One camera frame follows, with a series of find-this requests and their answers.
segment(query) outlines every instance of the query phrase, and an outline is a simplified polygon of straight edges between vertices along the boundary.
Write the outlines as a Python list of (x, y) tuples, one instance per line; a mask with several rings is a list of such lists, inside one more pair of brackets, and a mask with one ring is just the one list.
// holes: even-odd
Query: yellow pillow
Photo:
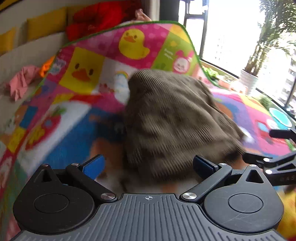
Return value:
[(78, 5), (78, 6), (70, 6), (67, 8), (68, 13), (68, 25), (73, 23), (73, 16), (75, 13), (77, 13), (79, 10), (85, 8), (88, 5)]
[(0, 55), (13, 49), (14, 38), (15, 28), (12, 28), (4, 34), (0, 34)]
[(31, 41), (66, 29), (67, 8), (63, 7), (35, 18), (27, 19), (27, 40)]

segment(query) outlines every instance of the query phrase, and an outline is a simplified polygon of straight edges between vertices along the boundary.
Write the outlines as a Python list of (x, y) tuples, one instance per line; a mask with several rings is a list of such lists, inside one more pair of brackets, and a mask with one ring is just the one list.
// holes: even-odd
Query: green square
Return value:
[(197, 57), (192, 44), (169, 32), (151, 68), (192, 75), (196, 64)]

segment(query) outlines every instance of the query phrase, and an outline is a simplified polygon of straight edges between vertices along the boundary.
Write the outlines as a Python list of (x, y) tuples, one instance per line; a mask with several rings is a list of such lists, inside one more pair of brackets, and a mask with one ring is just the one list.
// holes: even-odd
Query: pink cloth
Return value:
[(10, 89), (10, 97), (17, 101), (22, 98), (28, 89), (28, 85), (39, 77), (39, 67), (34, 65), (24, 66), (10, 81), (7, 87)]

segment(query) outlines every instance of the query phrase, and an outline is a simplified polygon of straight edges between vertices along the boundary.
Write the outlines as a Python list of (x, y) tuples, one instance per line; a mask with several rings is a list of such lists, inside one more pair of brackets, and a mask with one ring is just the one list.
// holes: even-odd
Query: red cloth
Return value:
[(85, 7), (74, 14), (74, 23), (66, 28), (68, 39), (73, 41), (132, 20), (139, 8), (140, 0), (99, 2)]

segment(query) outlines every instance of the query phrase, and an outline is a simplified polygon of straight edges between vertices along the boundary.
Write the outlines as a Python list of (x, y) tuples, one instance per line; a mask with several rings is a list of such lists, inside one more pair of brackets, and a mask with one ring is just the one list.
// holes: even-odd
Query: brown corduroy fabric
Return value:
[(152, 179), (182, 178), (195, 155), (231, 163), (244, 153), (243, 132), (214, 103), (199, 80), (143, 69), (129, 80), (124, 113), (129, 167)]

